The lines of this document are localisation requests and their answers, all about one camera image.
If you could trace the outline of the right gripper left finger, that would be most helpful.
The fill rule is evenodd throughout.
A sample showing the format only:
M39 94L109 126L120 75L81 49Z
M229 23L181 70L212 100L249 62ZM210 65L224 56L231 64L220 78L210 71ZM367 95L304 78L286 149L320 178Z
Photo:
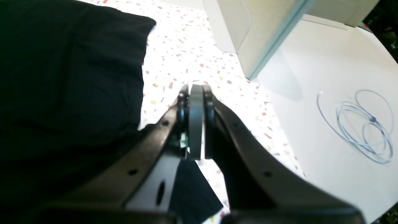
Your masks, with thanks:
M80 188L50 203L36 224L180 224L169 213L183 159L199 160L204 90L185 85L174 105L139 143Z

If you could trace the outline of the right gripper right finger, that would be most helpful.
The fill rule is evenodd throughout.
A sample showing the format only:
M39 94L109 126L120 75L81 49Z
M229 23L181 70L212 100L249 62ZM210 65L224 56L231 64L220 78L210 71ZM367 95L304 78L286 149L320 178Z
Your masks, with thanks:
M223 173L230 213L222 224L364 224L359 209L274 158L204 85L205 157Z

